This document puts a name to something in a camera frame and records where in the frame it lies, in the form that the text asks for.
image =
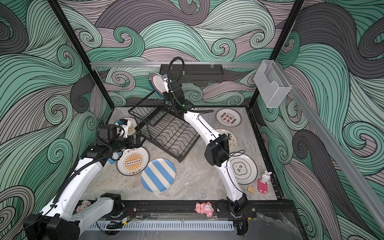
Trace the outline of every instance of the black metal dish rack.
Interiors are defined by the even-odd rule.
[[[199,139],[195,129],[176,116],[171,105],[152,91],[128,111],[136,120],[136,131],[179,162]]]

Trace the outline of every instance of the plate with black chinese characters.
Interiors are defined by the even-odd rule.
[[[245,154],[229,158],[238,184],[247,185],[256,180],[257,167],[255,162]]]
[[[233,152],[237,147],[237,139],[233,133],[226,129],[215,129],[219,134],[225,133],[228,136],[228,143],[229,143],[229,152]]]
[[[236,127],[241,123],[241,116],[233,109],[222,108],[217,111],[216,120],[223,126]]]

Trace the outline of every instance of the pink plush toy figurine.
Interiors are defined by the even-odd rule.
[[[207,217],[212,217],[212,215],[214,213],[214,209],[212,208],[212,204],[210,204],[209,202],[207,202],[207,203],[203,202],[202,204],[197,202],[195,211],[198,214],[206,214]]]

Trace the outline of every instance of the cream plate with cartoon design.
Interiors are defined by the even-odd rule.
[[[120,125],[124,128],[125,130],[125,135],[124,137],[131,136],[136,133],[135,127],[137,127],[137,122],[134,118],[122,118],[119,119],[117,122],[115,122],[115,125],[119,125],[119,121],[123,120],[131,121],[130,126],[128,127],[127,125],[124,125],[124,123],[121,123]],[[121,137],[123,135],[124,131],[121,128],[118,128],[118,137]]]
[[[124,150],[116,166],[122,175],[133,176],[143,171],[148,162],[148,151],[143,147],[139,147]]]
[[[237,139],[233,133],[226,129],[218,128],[215,129],[220,134],[225,133],[228,136],[228,143],[229,143],[229,152],[233,152],[237,147]]]
[[[222,108],[217,111],[216,120],[223,126],[236,127],[241,123],[241,116],[233,109]]]
[[[230,157],[229,161],[238,184],[247,185],[256,179],[257,167],[250,157],[243,154],[237,157]]]

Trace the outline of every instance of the transparent acrylic holder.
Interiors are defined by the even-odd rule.
[[[273,60],[263,60],[254,81],[267,108],[278,108],[291,90],[283,66]]]

